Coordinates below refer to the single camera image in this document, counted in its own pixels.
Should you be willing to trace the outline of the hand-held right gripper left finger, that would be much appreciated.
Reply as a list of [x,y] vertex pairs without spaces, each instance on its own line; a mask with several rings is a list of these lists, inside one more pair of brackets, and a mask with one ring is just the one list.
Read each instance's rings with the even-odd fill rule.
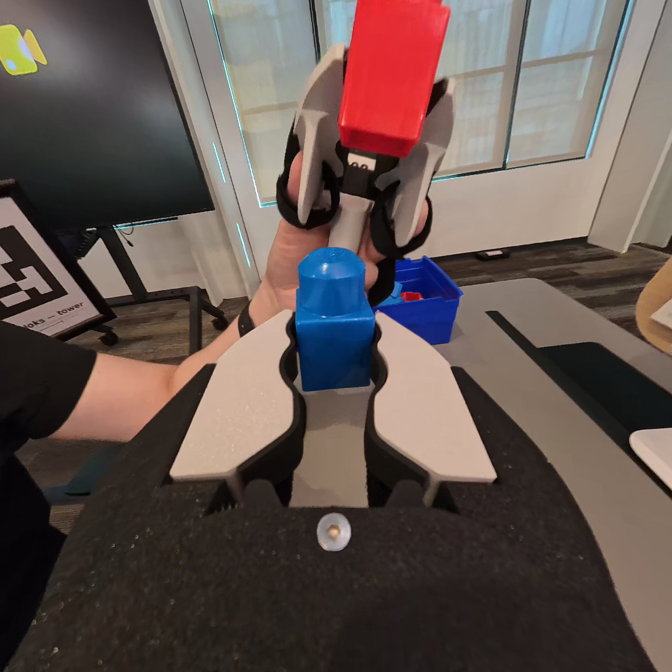
[[227,350],[169,471],[173,482],[266,480],[292,495],[304,453],[306,402],[296,387],[295,315],[283,310]]

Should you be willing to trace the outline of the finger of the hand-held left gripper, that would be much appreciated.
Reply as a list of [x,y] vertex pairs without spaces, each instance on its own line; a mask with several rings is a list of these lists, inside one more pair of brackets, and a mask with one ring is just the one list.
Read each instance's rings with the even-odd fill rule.
[[302,228],[329,222],[338,209],[345,171],[337,152],[345,57],[344,44],[327,51],[310,74],[296,112],[294,133],[302,153],[296,205]]
[[454,79],[441,79],[431,94],[419,141],[397,167],[399,186],[392,205],[394,240],[398,248],[413,238],[432,179],[448,150],[454,125]]

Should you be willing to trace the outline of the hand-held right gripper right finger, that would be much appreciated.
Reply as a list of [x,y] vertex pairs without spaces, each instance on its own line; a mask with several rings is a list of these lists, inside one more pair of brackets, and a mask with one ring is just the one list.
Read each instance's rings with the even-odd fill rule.
[[445,483],[497,480],[449,361],[382,312],[376,313],[371,380],[365,463],[374,479],[391,491],[414,481],[424,497]]

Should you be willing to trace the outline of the blue plastic bin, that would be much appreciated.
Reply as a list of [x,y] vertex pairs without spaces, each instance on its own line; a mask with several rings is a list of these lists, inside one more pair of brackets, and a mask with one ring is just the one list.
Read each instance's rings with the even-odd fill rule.
[[420,292],[424,300],[373,308],[414,332],[432,345],[448,343],[463,292],[429,257],[396,262],[394,281],[403,291]]

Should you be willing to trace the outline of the person's left forearm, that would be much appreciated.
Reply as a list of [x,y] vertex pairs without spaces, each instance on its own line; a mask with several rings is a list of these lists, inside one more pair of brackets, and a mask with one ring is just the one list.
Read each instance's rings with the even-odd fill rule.
[[97,355],[74,410],[49,438],[130,441],[203,367],[214,364],[239,338],[236,318],[209,346],[180,365]]

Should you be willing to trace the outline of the person's left hand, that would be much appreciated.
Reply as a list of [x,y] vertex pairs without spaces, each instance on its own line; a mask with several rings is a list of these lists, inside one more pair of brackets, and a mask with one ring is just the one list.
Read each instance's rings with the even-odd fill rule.
[[[303,155],[300,151],[292,161],[288,176],[287,192],[292,202],[298,198],[302,162]],[[304,230],[281,219],[267,259],[266,273],[248,307],[248,315],[255,327],[285,309],[296,310],[298,265],[309,253],[328,247],[330,234],[329,224]],[[377,265],[385,259],[372,243],[368,221],[356,254],[365,264],[365,289],[368,291],[377,280]]]

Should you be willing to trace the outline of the black rolling stand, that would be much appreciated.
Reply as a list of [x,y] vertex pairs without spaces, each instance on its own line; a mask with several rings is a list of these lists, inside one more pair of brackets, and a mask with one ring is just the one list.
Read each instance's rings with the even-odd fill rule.
[[206,290],[198,286],[171,288],[155,292],[149,291],[127,253],[120,235],[113,226],[62,231],[56,233],[56,238],[63,246],[65,253],[73,261],[81,260],[88,254],[88,251],[92,249],[95,243],[101,240],[110,254],[114,265],[120,272],[123,281],[130,290],[130,293],[127,295],[104,299],[104,303],[108,307],[108,315],[103,317],[98,324],[91,323],[82,327],[76,327],[72,335],[62,335],[59,337],[60,340],[67,341],[83,333],[94,331],[99,333],[98,339],[103,345],[112,347],[118,342],[118,336],[109,325],[109,322],[116,317],[112,311],[113,308],[153,305],[173,300],[182,300],[189,306],[189,354],[196,353],[203,346],[203,313],[212,318],[212,325],[216,330],[224,331],[228,327],[229,321],[223,314],[223,311],[215,307],[207,298]]

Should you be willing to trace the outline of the white framed window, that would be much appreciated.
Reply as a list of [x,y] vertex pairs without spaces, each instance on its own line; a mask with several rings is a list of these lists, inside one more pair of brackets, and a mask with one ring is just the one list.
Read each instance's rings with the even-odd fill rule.
[[[208,1],[253,190],[275,201],[306,80],[349,46],[356,1]],[[435,78],[456,82],[438,175],[582,158],[593,146],[628,1],[444,1]]]

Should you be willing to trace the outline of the dark office chair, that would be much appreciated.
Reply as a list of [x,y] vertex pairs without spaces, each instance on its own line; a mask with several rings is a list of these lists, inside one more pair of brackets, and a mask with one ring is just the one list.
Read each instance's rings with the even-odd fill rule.
[[88,458],[68,483],[45,489],[43,495],[47,503],[50,506],[85,504],[123,447],[121,443],[105,446]]

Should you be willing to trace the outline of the person's black shirt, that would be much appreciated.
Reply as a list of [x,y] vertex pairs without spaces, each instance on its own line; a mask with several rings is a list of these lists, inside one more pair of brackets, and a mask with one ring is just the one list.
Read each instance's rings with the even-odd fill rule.
[[1,668],[19,647],[65,535],[15,453],[55,433],[77,405],[96,353],[1,323]]

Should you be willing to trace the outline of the large black screen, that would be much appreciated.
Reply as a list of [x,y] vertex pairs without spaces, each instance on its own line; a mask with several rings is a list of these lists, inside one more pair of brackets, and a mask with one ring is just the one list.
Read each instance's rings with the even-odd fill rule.
[[147,1],[1,2],[1,179],[53,231],[214,209]]

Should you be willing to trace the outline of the wooden display board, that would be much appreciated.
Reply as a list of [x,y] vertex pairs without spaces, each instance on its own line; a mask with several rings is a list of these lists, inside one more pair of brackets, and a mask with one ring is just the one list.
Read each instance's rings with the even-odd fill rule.
[[651,345],[667,355],[671,355],[671,329],[651,320],[652,298],[655,294],[671,297],[671,258],[645,285],[635,307],[635,319],[638,330]]

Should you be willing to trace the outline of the black white pattern sign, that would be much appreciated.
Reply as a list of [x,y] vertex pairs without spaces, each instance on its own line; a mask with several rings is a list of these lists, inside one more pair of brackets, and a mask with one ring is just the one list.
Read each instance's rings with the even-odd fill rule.
[[1,181],[1,320],[68,341],[88,331],[111,347],[116,318],[80,265],[49,231],[15,180]]

